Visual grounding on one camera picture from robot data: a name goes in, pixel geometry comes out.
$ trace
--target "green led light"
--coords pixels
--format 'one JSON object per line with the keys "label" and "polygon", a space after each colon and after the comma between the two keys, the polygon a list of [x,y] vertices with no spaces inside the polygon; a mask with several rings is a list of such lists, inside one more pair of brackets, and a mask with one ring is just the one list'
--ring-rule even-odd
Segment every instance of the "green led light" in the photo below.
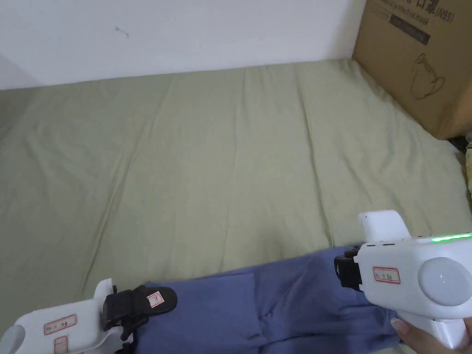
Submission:
{"label": "green led light", "polygon": [[431,239],[432,242],[444,242],[444,241],[449,241],[449,240],[456,240],[458,238],[468,238],[472,237],[472,234],[461,234],[461,235],[450,235],[450,236],[442,236],[442,237],[436,237]]}

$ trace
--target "round gray button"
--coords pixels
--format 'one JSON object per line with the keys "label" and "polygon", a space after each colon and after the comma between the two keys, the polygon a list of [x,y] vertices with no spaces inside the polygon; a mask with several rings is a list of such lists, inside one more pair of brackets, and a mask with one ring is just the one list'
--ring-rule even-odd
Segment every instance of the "round gray button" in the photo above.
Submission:
{"label": "round gray button", "polygon": [[472,296],[472,275],[450,258],[434,258],[422,264],[418,281],[424,294],[439,305],[462,305]]}

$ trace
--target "cardboard box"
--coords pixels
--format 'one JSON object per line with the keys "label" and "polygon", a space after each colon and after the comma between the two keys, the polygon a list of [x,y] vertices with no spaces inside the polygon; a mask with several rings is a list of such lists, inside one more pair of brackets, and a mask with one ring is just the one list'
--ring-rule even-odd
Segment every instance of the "cardboard box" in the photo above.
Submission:
{"label": "cardboard box", "polygon": [[367,0],[354,59],[438,139],[472,131],[472,0]]}

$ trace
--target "fingernail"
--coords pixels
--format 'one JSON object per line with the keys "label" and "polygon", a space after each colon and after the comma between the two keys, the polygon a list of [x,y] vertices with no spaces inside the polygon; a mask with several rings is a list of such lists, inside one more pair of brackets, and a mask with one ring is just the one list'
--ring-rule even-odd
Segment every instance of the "fingernail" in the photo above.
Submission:
{"label": "fingernail", "polygon": [[398,318],[392,318],[390,323],[392,324],[392,327],[395,328],[395,330],[399,334],[407,334],[408,331],[410,330],[410,327],[408,327],[408,325],[405,322],[403,322],[402,320],[399,320]]}

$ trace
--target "red label sticker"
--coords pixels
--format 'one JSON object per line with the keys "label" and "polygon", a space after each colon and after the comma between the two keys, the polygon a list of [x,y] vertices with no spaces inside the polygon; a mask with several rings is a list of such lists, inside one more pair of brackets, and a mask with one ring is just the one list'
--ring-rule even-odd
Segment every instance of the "red label sticker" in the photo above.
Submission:
{"label": "red label sticker", "polygon": [[69,353],[69,340],[67,336],[59,337],[54,340],[54,354]]}
{"label": "red label sticker", "polygon": [[149,295],[147,298],[149,300],[149,304],[151,304],[152,309],[164,302],[164,298],[162,297],[159,291],[157,293]]}
{"label": "red label sticker", "polygon": [[374,267],[375,281],[381,283],[400,284],[400,274],[397,268]]}
{"label": "red label sticker", "polygon": [[60,330],[75,326],[77,324],[77,316],[70,315],[44,325],[44,334],[47,336],[51,333],[59,332]]}

